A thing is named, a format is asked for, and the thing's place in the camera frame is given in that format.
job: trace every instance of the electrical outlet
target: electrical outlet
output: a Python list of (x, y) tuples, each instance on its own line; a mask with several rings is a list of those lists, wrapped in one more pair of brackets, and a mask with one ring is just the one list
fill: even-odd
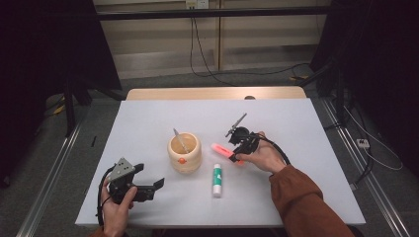
[(197, 9), (209, 9), (209, 0), (197, 0)]
[(197, 9), (197, 0), (186, 0), (186, 9)]
[(357, 139), (357, 144), (360, 148), (370, 148), (370, 144), (366, 139)]

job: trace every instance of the glue stick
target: glue stick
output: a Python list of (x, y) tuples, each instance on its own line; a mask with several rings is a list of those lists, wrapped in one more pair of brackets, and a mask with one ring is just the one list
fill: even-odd
[(213, 165), (212, 195), (221, 198), (221, 165)]

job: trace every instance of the gray floor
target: gray floor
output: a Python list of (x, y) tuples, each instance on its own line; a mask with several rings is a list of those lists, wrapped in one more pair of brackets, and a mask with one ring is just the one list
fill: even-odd
[[(279, 71), (280, 69), (282, 68), (241, 71), (262, 73)], [(225, 74), (219, 75), (217, 78), (238, 86), (285, 86), (294, 84), (294, 81), (289, 79), (290, 76), (294, 74), (308, 75), (310, 73), (308, 67), (303, 65), (295, 68), (293, 72), (289, 70), (284, 73), (265, 76)], [(122, 80), (122, 83), (123, 93), (131, 88), (223, 86), (210, 77), (203, 78), (193, 74), (126, 79)], [(306, 87), (305, 92), (314, 104), (322, 124), (324, 126), (332, 124), (333, 121), (323, 105), (323, 99), (317, 97), (314, 85)], [(83, 115), (85, 115), (85, 118), (82, 119), (77, 139), (65, 164), (62, 166), (61, 174), (57, 177), (57, 183), (47, 200), (41, 219), (35, 223), (34, 236), (87, 236), (92, 232), (91, 229), (76, 226), (74, 221), (83, 202), (84, 193), (90, 185), (96, 165), (101, 158), (120, 103), (97, 92), (92, 92), (91, 95), (94, 100), (89, 108), (75, 107), (78, 119), (81, 120)], [(368, 117), (364, 117), (364, 119), (367, 121), (371, 134), (379, 137), (379, 132), (375, 130), (374, 124), (368, 120)], [(65, 130), (65, 112), (58, 116), (46, 118), (27, 157), (22, 160), (13, 173), (11, 187), (0, 191), (1, 236), (17, 235), (65, 141)], [(348, 130), (354, 137), (358, 135), (353, 122), (349, 122)], [(330, 129), (326, 133), (342, 165), (348, 183), (354, 182), (360, 172), (347, 147), (342, 142), (338, 130)], [(380, 145), (373, 143), (372, 146), (377, 158), (379, 157), (383, 162), (392, 166), (397, 165), (397, 160)], [(373, 173), (410, 234), (400, 236), (419, 236), (419, 227), (417, 226), (417, 223), (419, 223), (418, 179), (408, 169), (390, 171), (377, 164)], [(394, 234), (395, 231), (391, 229), (391, 225), (388, 224), (388, 218), (383, 215), (374, 194), (366, 183), (360, 183), (359, 188), (354, 191), (354, 195), (367, 220), (367, 224), (358, 226), (365, 236), (397, 236)], [(149, 236), (150, 230), (130, 229), (129, 233), (131, 236)]]

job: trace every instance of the table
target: table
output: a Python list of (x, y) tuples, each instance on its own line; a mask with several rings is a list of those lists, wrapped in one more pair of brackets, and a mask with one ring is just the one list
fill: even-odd
[[(150, 100), (145, 100), (147, 92), (151, 93)], [(227, 95), (232, 100), (225, 100)], [(242, 100), (249, 95), (265, 100)], [(214, 100), (205, 100), (206, 96)], [(266, 131), (293, 165), (323, 190), (325, 201), (345, 223), (365, 223), (314, 107), (300, 88), (137, 89), (129, 93), (128, 99), (121, 104), (76, 224), (97, 225), (100, 179), (108, 168), (125, 157), (133, 165), (144, 163), (144, 170), (134, 177), (135, 184), (151, 185), (163, 177), (166, 179), (154, 200), (138, 203), (130, 211), (131, 227), (282, 226), (271, 201), (270, 174), (250, 163), (235, 165), (210, 149), (213, 142), (234, 148), (224, 136), (243, 113), (248, 116), (240, 125)], [(203, 164), (191, 175), (176, 172), (169, 163), (166, 146), (174, 135), (173, 127), (180, 132), (192, 132), (202, 141)], [(221, 198), (211, 196), (215, 163), (223, 169)]]

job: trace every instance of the person's right hand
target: person's right hand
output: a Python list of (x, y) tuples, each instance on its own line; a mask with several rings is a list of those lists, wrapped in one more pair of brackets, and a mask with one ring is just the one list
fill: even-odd
[[(265, 136), (265, 132), (259, 131), (259, 134)], [(273, 174), (282, 171), (287, 165), (284, 158), (275, 149), (275, 147), (267, 141), (260, 140), (259, 146), (252, 154), (237, 154), (236, 158), (243, 161), (249, 161), (255, 164), (263, 171), (272, 172)]]

